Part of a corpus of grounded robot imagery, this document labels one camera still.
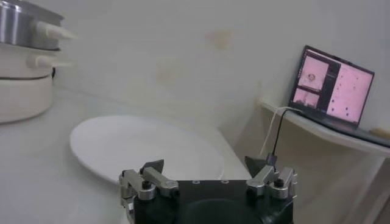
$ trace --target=white cable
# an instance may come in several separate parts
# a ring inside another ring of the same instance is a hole
[[[272,116],[271,123],[269,124],[267,135],[266,135],[266,138],[264,139],[264,142],[263,142],[263,146],[261,147],[260,153],[258,154],[257,158],[261,158],[261,155],[263,154],[264,149],[266,148],[266,143],[267,143],[267,140],[269,138],[269,135],[271,134],[272,124],[274,123],[276,114],[278,113],[279,110],[282,110],[282,109],[291,109],[291,110],[301,111],[301,110],[298,110],[298,109],[295,109],[292,107],[278,107],[278,108],[276,108],[274,115]]]

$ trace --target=laptop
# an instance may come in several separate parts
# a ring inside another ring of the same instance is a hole
[[[305,46],[289,106],[339,133],[390,147],[390,140],[359,129],[374,72]]]

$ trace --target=plate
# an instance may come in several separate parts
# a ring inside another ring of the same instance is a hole
[[[224,163],[216,149],[195,132],[148,117],[89,119],[71,133],[70,145],[81,164],[118,183],[122,170],[164,159],[163,175],[173,180],[219,180]]]

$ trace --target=pot handle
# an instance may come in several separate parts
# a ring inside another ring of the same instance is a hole
[[[27,65],[30,68],[54,68],[70,67],[72,63],[58,61],[56,56],[51,55],[30,55],[27,59]]]
[[[37,22],[37,24],[35,25],[35,30],[40,35],[43,35],[44,37],[50,39],[58,39],[58,40],[77,39],[77,36],[71,33],[70,31],[60,26],[55,26],[41,21]]]

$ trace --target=white shelf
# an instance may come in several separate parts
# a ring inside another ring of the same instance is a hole
[[[260,103],[260,107],[262,110],[269,110],[272,113],[274,113],[276,110],[276,107],[273,107],[264,102]],[[278,115],[282,115],[282,113],[283,110],[280,110]],[[296,113],[288,111],[286,112],[284,119],[287,119],[293,124],[302,127],[304,130],[326,141],[330,141],[352,149],[361,150],[374,155],[390,158],[390,148],[338,133],[305,117],[299,116]]]

